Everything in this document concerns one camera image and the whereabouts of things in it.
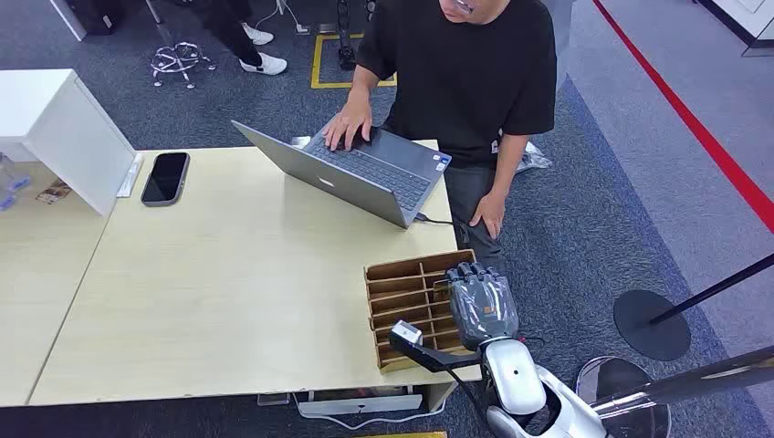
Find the person's right hand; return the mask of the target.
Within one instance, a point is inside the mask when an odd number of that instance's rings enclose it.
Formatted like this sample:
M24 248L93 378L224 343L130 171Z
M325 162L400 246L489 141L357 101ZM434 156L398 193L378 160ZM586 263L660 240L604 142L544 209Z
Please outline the person's right hand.
M363 141L371 140L372 112L367 99L348 99L322 131L324 144L335 151L343 141L343 149L349 151L359 136Z

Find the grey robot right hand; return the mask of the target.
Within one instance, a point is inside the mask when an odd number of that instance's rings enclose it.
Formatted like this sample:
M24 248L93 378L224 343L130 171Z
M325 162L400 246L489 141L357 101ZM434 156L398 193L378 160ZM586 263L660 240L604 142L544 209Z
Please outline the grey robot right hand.
M505 276L492 266L462 262L445 272L453 319L464 347L518 334L517 306Z

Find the person's left hand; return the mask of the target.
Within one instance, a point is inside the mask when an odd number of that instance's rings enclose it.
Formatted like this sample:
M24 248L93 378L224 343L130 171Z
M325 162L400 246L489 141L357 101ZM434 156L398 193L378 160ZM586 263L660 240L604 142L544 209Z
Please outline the person's left hand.
M469 222L471 227L482 224L492 239L497 239L501 234L502 223L505 215L505 201L507 194L492 189L484 195L475 209Z

